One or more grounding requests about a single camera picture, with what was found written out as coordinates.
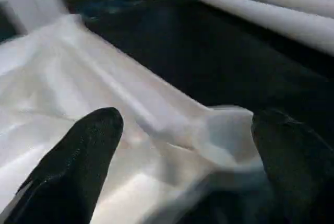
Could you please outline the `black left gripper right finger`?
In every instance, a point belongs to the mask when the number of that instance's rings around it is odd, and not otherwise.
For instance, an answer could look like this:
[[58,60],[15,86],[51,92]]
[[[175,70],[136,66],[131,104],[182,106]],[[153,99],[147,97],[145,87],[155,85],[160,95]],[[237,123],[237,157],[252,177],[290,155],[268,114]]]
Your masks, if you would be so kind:
[[276,109],[253,116],[252,137],[287,223],[333,223],[333,148]]

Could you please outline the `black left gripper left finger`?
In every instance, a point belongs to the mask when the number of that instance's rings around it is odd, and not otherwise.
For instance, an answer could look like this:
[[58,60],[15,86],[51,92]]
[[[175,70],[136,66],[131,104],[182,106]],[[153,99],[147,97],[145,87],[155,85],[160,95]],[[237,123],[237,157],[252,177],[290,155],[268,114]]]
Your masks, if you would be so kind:
[[114,108],[78,120],[1,212],[1,223],[89,223],[123,132]]

